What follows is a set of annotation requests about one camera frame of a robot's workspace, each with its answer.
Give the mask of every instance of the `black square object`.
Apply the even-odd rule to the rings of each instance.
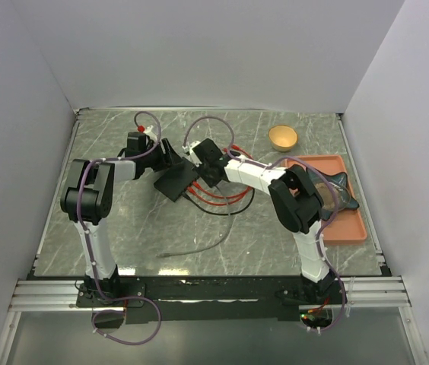
[[[154,187],[175,202],[195,182],[199,175],[194,170],[194,164],[183,157],[181,163],[172,166],[156,182]]]

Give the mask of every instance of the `red wire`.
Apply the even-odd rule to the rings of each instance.
[[[245,152],[244,151],[244,149],[242,149],[242,148],[240,148],[240,147],[238,147],[238,146],[236,146],[235,144],[232,146],[232,148],[235,150],[235,151],[240,151],[242,154],[244,154],[245,156],[247,156],[248,158],[250,158],[250,159],[252,159],[253,160],[253,157],[252,156],[250,156],[247,152]],[[219,195],[216,195],[216,194],[213,194],[213,193],[211,193],[211,192],[208,192],[208,191],[206,191],[206,190],[204,190],[197,182],[194,182],[193,183],[193,185],[198,189],[198,190],[200,190],[200,191],[202,191],[202,192],[204,192],[206,195],[209,195],[209,196],[211,196],[212,198],[216,198],[216,199],[224,199],[224,197],[223,196],[219,196]],[[204,200],[202,197],[200,197],[198,194],[196,194],[195,192],[194,192],[194,190],[193,189],[191,189],[191,188],[188,188],[188,190],[189,190],[189,192],[191,192],[192,194],[194,194],[196,197],[198,197],[199,199],[201,199],[201,201],[203,201],[204,203],[207,203],[207,204],[210,204],[210,205],[216,205],[216,206],[223,206],[223,205],[226,205],[225,203],[214,203],[214,202],[209,202],[209,201],[207,201],[207,200]],[[226,198],[227,199],[235,199],[235,200],[233,200],[232,202],[229,202],[228,204],[233,204],[233,203],[236,203],[236,202],[238,202],[239,200],[241,200],[241,198],[243,197],[243,196],[245,196],[250,190],[252,190],[252,188],[250,187],[250,186],[247,186],[246,187],[246,189],[245,190],[243,190],[242,192],[240,192],[240,193],[238,193],[238,194],[236,194],[236,195],[230,195],[230,196],[227,196]]]

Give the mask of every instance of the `wall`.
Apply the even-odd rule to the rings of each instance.
[[[429,353],[429,1],[407,0],[344,117],[383,250]]]
[[[37,251],[73,117],[12,4],[0,0],[0,332]]]
[[[12,0],[74,108],[342,112],[403,0]]]

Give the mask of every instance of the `gray cable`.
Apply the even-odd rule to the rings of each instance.
[[[227,203],[228,225],[227,225],[227,229],[223,233],[223,236],[221,236],[221,238],[215,243],[213,243],[212,245],[203,247],[202,249],[193,249],[191,251],[184,251],[184,252],[163,252],[156,255],[158,258],[171,257],[171,256],[183,256],[183,255],[190,255],[192,253],[207,251],[209,249],[212,249],[213,247],[218,246],[220,243],[222,243],[227,239],[228,235],[230,234],[231,228],[233,226],[234,219],[233,219],[233,215],[231,215],[230,206],[228,204],[228,198],[226,197],[225,194],[223,194],[223,192],[221,192],[220,188],[218,188],[217,186],[215,186],[215,188],[218,190],[220,195],[223,196],[224,201]]]

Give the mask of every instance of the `table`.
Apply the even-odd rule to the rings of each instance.
[[[126,145],[128,132],[135,130],[133,116],[138,109],[82,109],[73,130],[73,142],[65,164],[65,181],[70,162],[75,158],[116,156]],[[292,155],[340,154],[348,170],[355,197],[361,191],[348,156],[348,150],[335,114],[280,113],[261,110],[153,109],[174,149],[181,153],[185,130],[200,116],[219,116],[227,120],[236,135],[235,143],[256,160],[272,162],[282,156],[274,151],[269,129],[278,124],[295,127],[299,142]],[[148,116],[139,121],[150,125]],[[212,138],[227,146],[230,134],[225,125],[211,120],[199,123],[189,140]],[[184,198],[172,203],[160,194],[153,182],[156,173],[146,172],[141,179],[115,185],[113,208],[108,217],[113,256],[121,275],[298,275],[300,258],[289,231],[279,223],[268,195],[257,192],[252,206],[234,218],[229,237],[221,245],[203,253],[159,259],[160,252],[177,252],[207,246],[223,232],[226,217],[201,212]],[[239,192],[242,186],[221,184],[226,193]],[[46,223],[36,260],[36,276],[82,276],[84,254],[77,230],[59,207],[59,194]],[[246,196],[237,207],[243,207]],[[381,275],[376,246],[368,217],[361,209],[367,240],[360,246],[333,246],[327,254],[342,275]]]

